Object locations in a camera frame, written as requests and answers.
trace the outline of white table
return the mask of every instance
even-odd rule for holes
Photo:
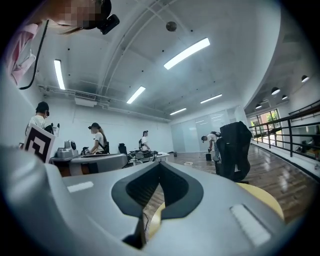
[[[165,161],[167,162],[168,161],[168,157],[170,156],[170,154],[168,153],[165,153],[165,152],[158,152],[157,156],[155,157],[155,160],[157,162],[161,162],[161,161]],[[142,159],[136,159],[135,157],[133,157],[129,163],[133,163],[133,166],[136,166],[137,162],[140,163],[140,164],[143,164],[144,161],[146,160],[152,160],[152,157],[146,157],[146,158],[142,158]]]

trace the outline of desk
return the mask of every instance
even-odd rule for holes
[[[168,154],[168,153],[158,152],[158,154],[155,157],[155,160],[157,162],[161,162],[161,161],[167,162],[169,156],[170,156],[170,154]],[[140,163],[140,164],[143,164],[144,161],[147,161],[147,162],[149,162],[149,160],[152,161],[152,158],[153,157],[146,157],[146,158],[136,159],[136,157],[132,157],[131,160],[129,161],[129,164],[133,163],[133,166],[135,166],[137,164],[137,162]]]
[[[263,189],[252,186],[249,184],[237,183],[240,187],[248,191],[250,194],[264,202],[270,208],[272,208],[283,220],[284,220],[284,213],[280,207],[280,204],[277,200],[270,195],[268,192],[264,191]],[[166,208],[165,203],[161,204],[160,207],[156,210],[155,214],[153,215],[150,227],[149,227],[149,239],[158,231],[160,224],[161,224],[161,211]]]

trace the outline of reflective floor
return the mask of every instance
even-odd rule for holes
[[[310,206],[318,183],[303,171],[281,158],[251,145],[248,154],[251,165],[245,181],[271,194],[280,204],[286,223],[306,212]],[[192,167],[215,175],[215,164],[206,161],[204,153],[179,153],[177,157],[170,154],[169,161],[183,165],[192,162]],[[164,194],[159,186],[144,209],[149,222],[146,227],[148,239],[149,225],[158,207],[164,202]]]

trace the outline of black metal railing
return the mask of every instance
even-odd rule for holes
[[[320,144],[318,144],[320,142],[320,132],[317,132],[317,134],[293,134],[292,133],[292,129],[294,128],[300,128],[300,127],[309,127],[309,126],[318,126],[320,125],[320,122],[313,122],[313,123],[306,123],[306,124],[301,124],[301,125],[292,125],[291,121],[292,119],[297,119],[297,118],[302,118],[305,116],[309,116],[309,115],[313,115],[314,113],[320,112],[320,105],[316,105],[313,106],[312,108],[309,108],[307,110],[304,111],[300,111],[296,114],[292,114],[290,116],[284,117],[284,118],[280,118],[277,120],[273,120],[270,122],[266,122],[266,123],[261,123],[261,124],[256,124],[254,126],[250,126],[250,131],[251,133],[253,133],[252,136],[252,140],[257,142],[257,144],[259,143],[263,143],[263,144],[267,144],[269,145],[269,149],[271,149],[272,147],[275,148],[280,148],[282,150],[285,151],[289,151],[290,152],[290,157],[293,157],[293,154],[297,154],[297,155],[301,155],[310,159],[314,159],[314,160],[319,160],[319,156],[320,156]],[[274,128],[275,125],[273,124],[277,124],[280,122],[287,122],[287,126],[282,126],[282,127],[277,127]],[[288,134],[284,134],[282,132],[283,129],[288,129],[289,133]],[[285,141],[284,139],[281,140],[277,140],[277,135],[278,136],[285,136],[285,137],[289,137],[289,141]],[[267,137],[268,143],[264,142],[264,138]],[[293,142],[293,137],[312,137],[313,141],[318,142],[314,145],[312,144],[302,144],[302,143],[296,143]],[[280,147],[277,145],[277,142],[282,143],[283,147]],[[284,145],[285,144],[289,144],[290,147],[289,149],[285,148]],[[307,155],[303,152],[297,151],[297,150],[293,150],[293,146],[299,146],[299,147],[304,147],[304,148],[310,148],[310,149],[314,149],[316,151],[318,151],[315,155],[315,157]]]
[[[311,103],[311,104],[309,104],[309,105],[307,105],[305,107],[302,107],[302,108],[300,108],[300,109],[298,109],[296,111],[290,112],[289,116],[293,116],[295,114],[301,113],[301,112],[303,112],[303,111],[305,111],[307,109],[312,109],[313,107],[318,106],[318,105],[320,105],[320,99],[317,100],[316,102]],[[319,115],[320,115],[320,112],[315,112],[315,113],[310,114],[309,116],[308,115],[307,116],[301,116],[301,117],[298,117],[297,119],[296,118],[292,119],[291,122],[302,121],[303,119],[314,118],[314,117],[319,116]]]

